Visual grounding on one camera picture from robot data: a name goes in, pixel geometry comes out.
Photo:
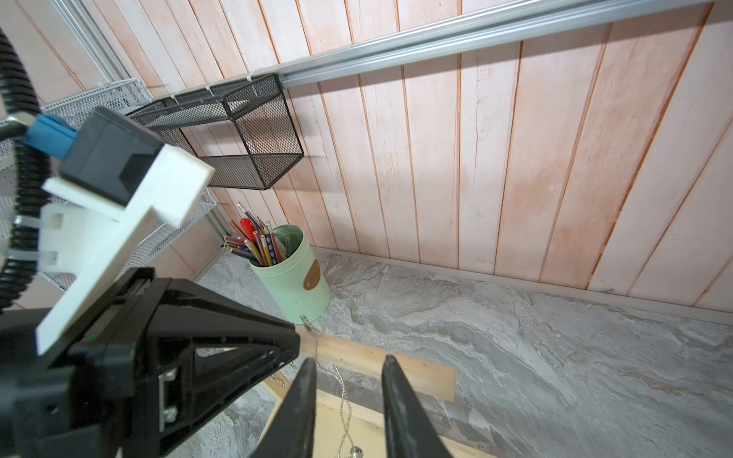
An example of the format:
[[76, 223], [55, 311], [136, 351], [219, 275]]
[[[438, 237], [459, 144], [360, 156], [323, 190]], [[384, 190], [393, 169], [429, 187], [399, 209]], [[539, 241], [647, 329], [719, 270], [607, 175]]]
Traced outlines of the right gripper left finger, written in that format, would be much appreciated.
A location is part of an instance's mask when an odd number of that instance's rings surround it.
[[316, 363], [306, 358], [252, 457], [313, 456], [316, 392]]

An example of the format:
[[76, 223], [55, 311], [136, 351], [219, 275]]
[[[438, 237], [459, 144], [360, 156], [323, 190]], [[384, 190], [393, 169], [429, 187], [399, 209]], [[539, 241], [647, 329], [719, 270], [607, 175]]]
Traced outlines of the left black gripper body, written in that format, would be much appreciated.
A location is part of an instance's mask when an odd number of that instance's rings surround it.
[[300, 353], [293, 324], [133, 268], [47, 350], [1, 316], [1, 453], [162, 457]]

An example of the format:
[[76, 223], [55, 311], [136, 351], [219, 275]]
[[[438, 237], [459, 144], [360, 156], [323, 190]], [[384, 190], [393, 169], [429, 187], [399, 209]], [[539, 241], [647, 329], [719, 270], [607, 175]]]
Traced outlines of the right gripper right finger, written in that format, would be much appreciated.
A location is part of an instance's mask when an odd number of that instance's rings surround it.
[[451, 458], [393, 355], [387, 355], [381, 378], [387, 457]]

